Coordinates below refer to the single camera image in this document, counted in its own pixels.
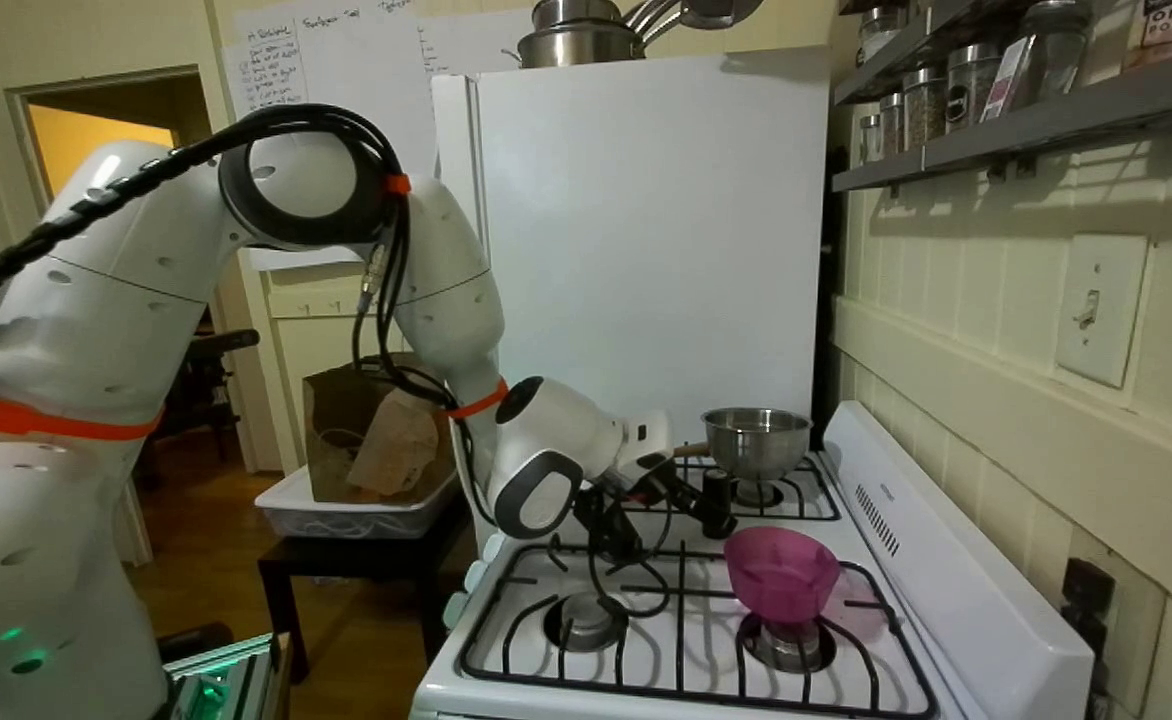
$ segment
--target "stove burner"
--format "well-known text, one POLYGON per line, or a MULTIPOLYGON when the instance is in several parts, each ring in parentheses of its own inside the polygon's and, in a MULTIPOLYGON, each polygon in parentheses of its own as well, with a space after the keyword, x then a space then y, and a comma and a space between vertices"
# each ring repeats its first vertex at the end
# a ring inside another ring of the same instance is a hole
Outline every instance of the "stove burner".
POLYGON ((565 651, 602 651, 629 629, 629 610, 608 594, 565 594, 545 610, 545 636, 565 651))
POLYGON ((748 503, 748 506, 776 506, 784 503, 784 492, 773 483, 773 478, 737 478, 737 503, 748 503))
POLYGON ((836 657, 836 641, 819 620, 776 631, 764 620, 744 614, 737 641, 754 661, 776 670, 819 670, 836 657))

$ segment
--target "light switch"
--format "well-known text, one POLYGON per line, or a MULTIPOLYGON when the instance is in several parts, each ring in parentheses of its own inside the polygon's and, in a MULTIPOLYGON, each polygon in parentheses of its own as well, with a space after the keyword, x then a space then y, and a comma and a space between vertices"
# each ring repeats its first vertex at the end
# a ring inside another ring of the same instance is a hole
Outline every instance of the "light switch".
POLYGON ((1061 303, 1061 369, 1122 386, 1139 310, 1143 243, 1143 236, 1071 241, 1061 303))

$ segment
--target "gas stove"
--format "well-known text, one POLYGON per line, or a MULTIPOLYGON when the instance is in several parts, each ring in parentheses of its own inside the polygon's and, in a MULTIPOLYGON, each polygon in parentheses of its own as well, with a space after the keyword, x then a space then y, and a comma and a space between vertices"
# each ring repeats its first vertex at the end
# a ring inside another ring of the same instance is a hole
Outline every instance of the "gas stove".
MULTIPOLYGON (((682 477, 733 489, 710 461, 682 477)), ((632 503, 641 564, 608 564, 572 523, 491 539, 414 715, 1084 715, 1089 649, 864 407, 744 501, 741 527, 791 527, 841 559, 813 629, 764 629, 723 539, 632 503)))

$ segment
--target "cardboard box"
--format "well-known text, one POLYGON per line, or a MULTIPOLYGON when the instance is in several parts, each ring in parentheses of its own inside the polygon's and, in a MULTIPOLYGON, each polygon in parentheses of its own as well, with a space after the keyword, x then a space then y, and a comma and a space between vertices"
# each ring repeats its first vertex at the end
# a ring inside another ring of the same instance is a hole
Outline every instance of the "cardboard box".
POLYGON ((456 470, 444 407, 393 386, 378 360, 308 375, 305 403, 320 503, 422 503, 456 470))

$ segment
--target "green light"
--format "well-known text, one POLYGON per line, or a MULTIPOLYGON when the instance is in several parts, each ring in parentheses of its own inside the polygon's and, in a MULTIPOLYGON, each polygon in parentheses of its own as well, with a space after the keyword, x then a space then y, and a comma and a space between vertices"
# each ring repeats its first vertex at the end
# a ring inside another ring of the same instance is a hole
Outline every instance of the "green light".
POLYGON ((223 713, 223 670, 207 674, 198 685, 198 695, 191 695, 191 709, 188 709, 188 720, 218 720, 223 713))
POLYGON ((17 641, 24 641, 29 631, 17 625, 17 629, 5 629, 0 631, 0 644, 17 644, 17 641))

